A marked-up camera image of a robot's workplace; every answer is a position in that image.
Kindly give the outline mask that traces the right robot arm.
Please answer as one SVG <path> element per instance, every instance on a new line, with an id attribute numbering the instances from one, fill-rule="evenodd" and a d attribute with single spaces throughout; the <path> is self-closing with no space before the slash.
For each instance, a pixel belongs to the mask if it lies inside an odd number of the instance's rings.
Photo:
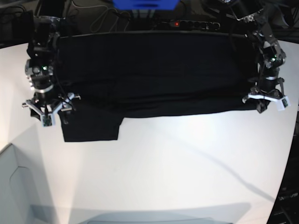
<path id="1" fill-rule="evenodd" d="M 63 19 L 55 16 L 35 16 L 33 37 L 28 43 L 29 59 L 25 75 L 34 95 L 23 108 L 30 109 L 31 117 L 40 120 L 43 127 L 55 125 L 55 115 L 67 115 L 75 110 L 72 100 L 81 98 L 67 93 L 57 77 L 60 27 Z"/>

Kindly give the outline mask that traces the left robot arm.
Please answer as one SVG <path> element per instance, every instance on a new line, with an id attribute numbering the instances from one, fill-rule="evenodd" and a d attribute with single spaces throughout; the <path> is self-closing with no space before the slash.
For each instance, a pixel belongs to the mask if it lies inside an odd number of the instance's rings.
<path id="1" fill-rule="evenodd" d="M 202 3 L 220 12 L 230 10 L 236 22 L 246 26 L 246 37 L 257 51 L 258 75 L 242 101 L 253 100 L 259 113 L 266 111 L 270 102 L 276 104 L 278 111 L 285 110 L 290 101 L 284 91 L 285 80 L 279 72 L 286 54 L 272 32 L 264 4 L 260 0 L 204 0 Z"/>

